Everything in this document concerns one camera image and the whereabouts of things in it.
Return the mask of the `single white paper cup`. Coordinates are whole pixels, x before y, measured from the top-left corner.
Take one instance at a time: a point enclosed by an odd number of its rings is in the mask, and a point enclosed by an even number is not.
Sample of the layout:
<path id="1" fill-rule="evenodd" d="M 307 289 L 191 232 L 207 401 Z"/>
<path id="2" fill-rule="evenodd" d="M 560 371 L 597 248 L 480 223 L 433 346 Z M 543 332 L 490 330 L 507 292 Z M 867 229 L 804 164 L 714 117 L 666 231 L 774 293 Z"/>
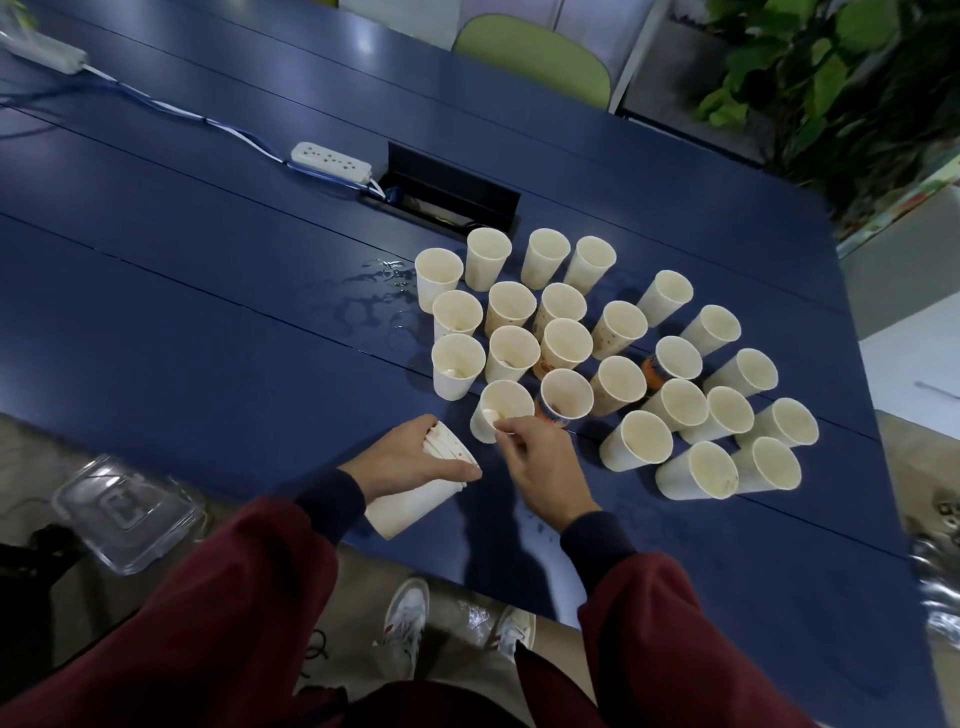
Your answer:
<path id="1" fill-rule="evenodd" d="M 480 443 L 494 444 L 497 442 L 496 422 L 534 414 L 533 398 L 522 384 L 497 380 L 488 383 L 480 394 L 470 418 L 470 432 Z"/>

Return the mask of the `cluster of open paper cups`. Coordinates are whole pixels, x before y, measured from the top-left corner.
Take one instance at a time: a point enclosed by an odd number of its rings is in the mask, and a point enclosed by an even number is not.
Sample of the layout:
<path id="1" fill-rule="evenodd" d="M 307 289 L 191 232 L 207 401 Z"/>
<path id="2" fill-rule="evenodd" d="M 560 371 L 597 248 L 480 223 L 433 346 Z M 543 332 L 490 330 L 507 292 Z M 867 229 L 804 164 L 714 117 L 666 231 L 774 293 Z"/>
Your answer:
<path id="1" fill-rule="evenodd" d="M 742 347 L 704 375 L 705 359 L 741 337 L 731 310 L 704 305 L 641 363 L 621 354 L 692 300 L 683 274 L 657 272 L 638 302 L 608 302 L 588 329 L 586 295 L 617 261 L 607 241 L 585 236 L 571 248 L 557 230 L 538 228 L 520 282 L 499 280 L 512 251 L 505 233 L 482 227 L 466 245 L 465 260 L 444 248 L 414 259 L 417 303 L 434 319 L 438 396 L 460 400 L 483 373 L 486 385 L 524 386 L 534 415 L 560 428 L 639 404 L 600 444 L 601 463 L 615 473 L 657 465 L 656 486 L 674 501 L 800 486 L 794 450 L 818 442 L 817 419 L 792 397 L 759 412 L 748 400 L 778 386 L 773 360 Z"/>

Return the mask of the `person's left hand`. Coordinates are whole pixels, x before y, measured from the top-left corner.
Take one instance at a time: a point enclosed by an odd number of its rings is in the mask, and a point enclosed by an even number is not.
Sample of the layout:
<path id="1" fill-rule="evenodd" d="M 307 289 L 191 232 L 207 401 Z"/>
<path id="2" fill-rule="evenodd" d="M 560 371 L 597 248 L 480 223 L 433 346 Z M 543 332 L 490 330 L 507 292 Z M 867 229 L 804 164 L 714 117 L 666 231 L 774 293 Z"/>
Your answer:
<path id="1" fill-rule="evenodd" d="M 425 452 L 426 433 L 437 422 L 430 414 L 402 422 L 337 469 L 353 479 L 366 504 L 417 489 L 425 484 L 414 482 L 413 457 Z"/>

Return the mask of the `person's left white sneaker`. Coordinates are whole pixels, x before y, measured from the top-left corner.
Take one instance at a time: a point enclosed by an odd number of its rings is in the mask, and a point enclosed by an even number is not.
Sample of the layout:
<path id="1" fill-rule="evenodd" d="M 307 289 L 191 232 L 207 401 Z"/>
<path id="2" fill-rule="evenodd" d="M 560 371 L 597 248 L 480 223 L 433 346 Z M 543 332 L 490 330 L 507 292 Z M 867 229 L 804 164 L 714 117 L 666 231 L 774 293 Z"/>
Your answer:
<path id="1" fill-rule="evenodd" d="M 407 579 L 394 593 L 381 637 L 373 643 L 374 661 L 391 682 L 414 679 L 429 607 L 429 585 L 422 577 Z"/>

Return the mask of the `person's left forearm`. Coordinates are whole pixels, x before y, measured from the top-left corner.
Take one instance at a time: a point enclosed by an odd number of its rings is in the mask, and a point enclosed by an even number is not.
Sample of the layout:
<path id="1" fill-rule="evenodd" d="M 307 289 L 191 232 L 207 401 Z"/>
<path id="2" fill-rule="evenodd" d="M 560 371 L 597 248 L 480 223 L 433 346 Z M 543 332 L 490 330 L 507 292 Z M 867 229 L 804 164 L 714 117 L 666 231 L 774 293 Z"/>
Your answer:
<path id="1" fill-rule="evenodd" d="M 0 728 L 342 728 L 344 688 L 294 690 L 365 507 L 339 469 L 246 505 L 136 616 L 0 708 Z"/>

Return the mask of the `person's right white sneaker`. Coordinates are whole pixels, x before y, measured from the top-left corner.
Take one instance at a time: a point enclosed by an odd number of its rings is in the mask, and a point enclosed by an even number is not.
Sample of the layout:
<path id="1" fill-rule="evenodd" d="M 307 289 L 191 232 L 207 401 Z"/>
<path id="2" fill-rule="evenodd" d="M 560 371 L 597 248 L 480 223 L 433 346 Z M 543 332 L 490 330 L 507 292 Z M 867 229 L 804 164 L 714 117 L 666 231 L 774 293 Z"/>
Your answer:
<path id="1" fill-rule="evenodd" d="M 490 649 L 515 664 L 518 647 L 533 648 L 536 627 L 535 614 L 510 605 L 501 613 L 491 633 Z"/>

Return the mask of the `green leafy plant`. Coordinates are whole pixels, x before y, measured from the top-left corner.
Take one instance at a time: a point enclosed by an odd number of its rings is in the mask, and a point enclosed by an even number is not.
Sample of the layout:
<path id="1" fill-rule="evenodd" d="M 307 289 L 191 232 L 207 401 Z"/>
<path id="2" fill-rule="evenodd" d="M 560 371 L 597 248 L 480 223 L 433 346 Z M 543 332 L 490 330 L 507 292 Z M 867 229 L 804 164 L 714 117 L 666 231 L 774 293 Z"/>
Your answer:
<path id="1" fill-rule="evenodd" d="M 763 168 L 812 190 L 841 230 L 960 144 L 960 0 L 705 0 L 728 43 L 695 116 L 768 123 Z"/>

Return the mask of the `person's right hand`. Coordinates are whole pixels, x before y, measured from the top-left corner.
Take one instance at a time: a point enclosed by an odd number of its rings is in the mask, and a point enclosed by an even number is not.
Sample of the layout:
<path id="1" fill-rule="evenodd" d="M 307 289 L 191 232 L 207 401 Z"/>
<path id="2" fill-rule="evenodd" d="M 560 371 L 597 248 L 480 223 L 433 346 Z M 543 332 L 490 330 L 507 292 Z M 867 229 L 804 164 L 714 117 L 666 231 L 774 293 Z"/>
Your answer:
<path id="1" fill-rule="evenodd" d="M 558 534 L 582 516 L 598 512 L 570 434 L 536 416 L 498 420 L 498 432 L 518 434 L 527 459 L 505 459 L 524 504 Z"/>

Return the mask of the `water spill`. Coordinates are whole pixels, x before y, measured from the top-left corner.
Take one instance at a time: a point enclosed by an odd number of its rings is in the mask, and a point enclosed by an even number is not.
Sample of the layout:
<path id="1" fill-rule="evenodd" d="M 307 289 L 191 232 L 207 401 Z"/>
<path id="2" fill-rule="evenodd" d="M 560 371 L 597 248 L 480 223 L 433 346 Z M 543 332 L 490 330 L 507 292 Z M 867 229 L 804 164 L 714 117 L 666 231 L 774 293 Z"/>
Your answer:
<path id="1" fill-rule="evenodd" d="M 327 276 L 323 281 L 331 304 L 331 339 L 350 346 L 357 332 L 364 337 L 373 331 L 394 350 L 402 338 L 410 347 L 423 346 L 424 319 L 416 305 L 412 262 L 376 257 L 363 261 L 360 268 L 360 273 Z"/>

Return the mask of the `nested stack of paper cups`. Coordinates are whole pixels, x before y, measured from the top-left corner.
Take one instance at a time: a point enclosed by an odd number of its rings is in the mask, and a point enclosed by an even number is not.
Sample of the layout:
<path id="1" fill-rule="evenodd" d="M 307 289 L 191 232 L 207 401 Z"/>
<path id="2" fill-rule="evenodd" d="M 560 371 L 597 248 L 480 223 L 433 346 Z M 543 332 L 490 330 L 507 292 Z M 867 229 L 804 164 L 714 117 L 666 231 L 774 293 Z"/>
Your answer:
<path id="1" fill-rule="evenodd" d="M 478 465 L 469 449 L 440 420 L 426 433 L 423 450 L 433 459 Z M 462 480 L 434 479 L 412 491 L 378 498 L 366 506 L 364 517 L 376 534 L 391 540 L 467 486 L 468 482 Z"/>

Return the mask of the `person's white sneaker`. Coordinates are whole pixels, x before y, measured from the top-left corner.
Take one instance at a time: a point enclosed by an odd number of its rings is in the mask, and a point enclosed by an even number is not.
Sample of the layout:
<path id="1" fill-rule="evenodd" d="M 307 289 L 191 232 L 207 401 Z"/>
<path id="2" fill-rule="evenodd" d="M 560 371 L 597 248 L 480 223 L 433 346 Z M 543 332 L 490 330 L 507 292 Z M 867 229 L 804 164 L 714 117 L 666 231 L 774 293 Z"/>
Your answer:
<path id="1" fill-rule="evenodd" d="M 373 643 L 374 661 L 391 682 L 414 679 L 429 607 L 429 585 L 422 577 L 407 579 L 394 593 L 381 637 Z"/>
<path id="2" fill-rule="evenodd" d="M 515 664 L 518 647 L 533 648 L 536 627 L 535 614 L 510 605 L 501 613 L 491 633 L 490 649 Z"/>

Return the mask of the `white power strip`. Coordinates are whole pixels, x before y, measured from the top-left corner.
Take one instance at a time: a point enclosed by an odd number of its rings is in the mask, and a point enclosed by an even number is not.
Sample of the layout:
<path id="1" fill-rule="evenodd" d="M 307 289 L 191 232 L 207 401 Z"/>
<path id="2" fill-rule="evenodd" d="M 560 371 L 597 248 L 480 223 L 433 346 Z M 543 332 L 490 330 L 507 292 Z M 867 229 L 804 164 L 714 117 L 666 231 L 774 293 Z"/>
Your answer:
<path id="1" fill-rule="evenodd" d="M 312 142 L 297 143 L 290 153 L 289 163 L 361 188 L 366 188 L 373 177 L 371 164 Z"/>
<path id="2" fill-rule="evenodd" d="M 86 69 L 89 54 L 34 30 L 0 29 L 0 47 L 21 60 L 74 76 Z"/>

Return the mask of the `white cabinet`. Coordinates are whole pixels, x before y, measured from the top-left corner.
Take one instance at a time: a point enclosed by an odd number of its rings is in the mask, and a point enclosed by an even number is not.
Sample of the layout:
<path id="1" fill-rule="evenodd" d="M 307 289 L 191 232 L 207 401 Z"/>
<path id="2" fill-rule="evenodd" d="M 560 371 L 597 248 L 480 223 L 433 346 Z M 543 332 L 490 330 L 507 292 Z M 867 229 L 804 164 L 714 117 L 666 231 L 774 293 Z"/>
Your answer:
<path id="1" fill-rule="evenodd" d="M 876 410 L 960 441 L 960 321 L 935 307 L 860 344 Z"/>

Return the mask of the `printed planter box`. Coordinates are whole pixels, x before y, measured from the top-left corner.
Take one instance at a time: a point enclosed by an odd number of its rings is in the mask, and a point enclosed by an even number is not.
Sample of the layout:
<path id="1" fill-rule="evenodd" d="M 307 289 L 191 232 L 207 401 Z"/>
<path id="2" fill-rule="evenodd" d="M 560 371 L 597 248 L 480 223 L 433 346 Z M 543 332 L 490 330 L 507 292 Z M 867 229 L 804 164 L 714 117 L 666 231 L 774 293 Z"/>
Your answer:
<path id="1" fill-rule="evenodd" d="M 942 189 L 960 186 L 960 136 L 951 146 L 945 141 L 934 144 L 919 160 L 918 173 L 904 185 L 883 194 L 862 197 L 845 213 L 836 230 L 836 253 L 840 260 Z"/>

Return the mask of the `green chair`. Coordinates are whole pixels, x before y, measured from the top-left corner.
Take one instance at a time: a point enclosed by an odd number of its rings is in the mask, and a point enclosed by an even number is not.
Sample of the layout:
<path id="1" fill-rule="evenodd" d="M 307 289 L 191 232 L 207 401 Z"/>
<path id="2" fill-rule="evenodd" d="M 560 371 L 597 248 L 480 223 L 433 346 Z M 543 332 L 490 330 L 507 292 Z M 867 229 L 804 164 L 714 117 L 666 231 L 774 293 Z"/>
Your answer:
<path id="1" fill-rule="evenodd" d="M 596 109 L 609 107 L 612 84 L 602 60 L 529 20 L 500 13 L 474 16 L 459 30 L 451 50 Z"/>

